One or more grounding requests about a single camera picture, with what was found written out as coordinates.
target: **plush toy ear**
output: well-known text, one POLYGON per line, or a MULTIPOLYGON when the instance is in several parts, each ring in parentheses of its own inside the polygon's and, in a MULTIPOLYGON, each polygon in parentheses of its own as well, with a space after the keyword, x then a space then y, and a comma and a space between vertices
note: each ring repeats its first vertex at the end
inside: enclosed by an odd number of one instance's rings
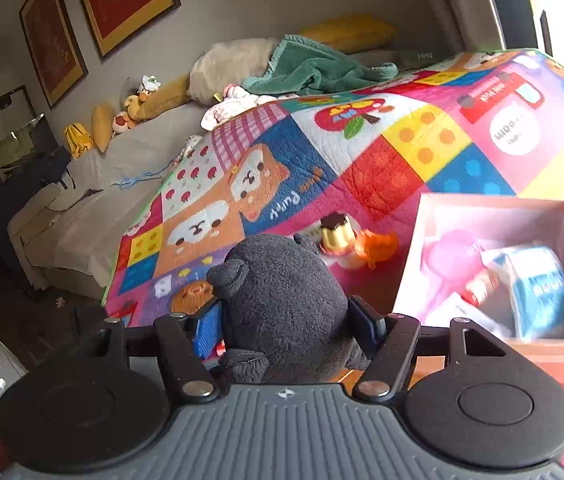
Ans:
POLYGON ((222 300, 228 300, 237 294, 248 273, 249 266, 245 261, 232 258, 208 269, 206 280, 213 286, 214 295, 222 300))
POLYGON ((229 383, 261 383, 268 369, 262 352, 230 348, 220 357, 220 376, 229 383))
POLYGON ((318 253, 318 248, 306 236, 299 235, 296 233, 293 235, 293 240, 295 240, 295 243, 298 244, 300 247, 303 247, 304 249, 308 249, 310 252, 314 254, 318 253))
POLYGON ((371 361, 366 358, 364 352, 357 344, 357 341, 353 339, 353 346, 351 346, 351 353, 348 355, 347 363, 344 367, 347 370, 366 370, 371 361))

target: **white circular logo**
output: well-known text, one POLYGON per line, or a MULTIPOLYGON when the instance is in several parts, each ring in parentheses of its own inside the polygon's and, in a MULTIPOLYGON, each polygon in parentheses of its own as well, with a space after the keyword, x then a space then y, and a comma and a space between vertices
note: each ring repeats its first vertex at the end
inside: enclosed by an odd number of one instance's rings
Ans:
POLYGON ((508 155, 526 155, 540 142, 540 123, 526 108, 511 104, 495 114, 491 139, 508 155))
POLYGON ((291 397, 295 396, 295 392, 293 390, 291 390, 290 388, 285 388, 284 390, 280 390, 277 393, 278 397, 282 397, 284 400, 288 400, 291 397))

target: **metal screw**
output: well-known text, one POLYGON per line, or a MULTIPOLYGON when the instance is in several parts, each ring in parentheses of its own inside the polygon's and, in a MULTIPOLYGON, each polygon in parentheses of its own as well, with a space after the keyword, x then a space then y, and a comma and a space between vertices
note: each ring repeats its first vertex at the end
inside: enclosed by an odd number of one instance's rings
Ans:
POLYGON ((182 391, 189 397, 208 397, 213 393, 214 387, 206 381, 188 381, 182 391))
POLYGON ((391 387, 383 381, 363 381, 357 390, 367 397, 383 397, 391 391, 391 387))

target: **sofa armrest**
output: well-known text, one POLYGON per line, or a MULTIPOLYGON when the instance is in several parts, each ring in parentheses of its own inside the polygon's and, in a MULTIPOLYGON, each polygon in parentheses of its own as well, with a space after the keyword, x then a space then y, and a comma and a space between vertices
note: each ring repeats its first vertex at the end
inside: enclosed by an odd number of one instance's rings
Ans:
POLYGON ((24 250, 24 242, 20 236, 20 232, 26 227, 33 219, 41 213, 46 206, 57 198, 60 191, 55 184, 49 184, 43 189, 39 190, 31 200, 26 202, 26 205, 20 209, 8 222, 8 237, 15 250, 17 259, 19 260, 22 269, 28 278, 28 281, 34 288, 47 288, 48 282, 40 269, 33 267, 28 261, 26 251, 24 250))

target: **pink checkered pattern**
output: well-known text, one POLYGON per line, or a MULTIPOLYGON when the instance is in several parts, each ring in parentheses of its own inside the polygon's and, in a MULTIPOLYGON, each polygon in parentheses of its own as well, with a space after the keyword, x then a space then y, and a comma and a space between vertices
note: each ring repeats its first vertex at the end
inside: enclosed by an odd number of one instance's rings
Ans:
POLYGON ((280 105, 266 103, 214 129, 211 141, 222 170, 235 166, 255 139, 288 115, 280 105))

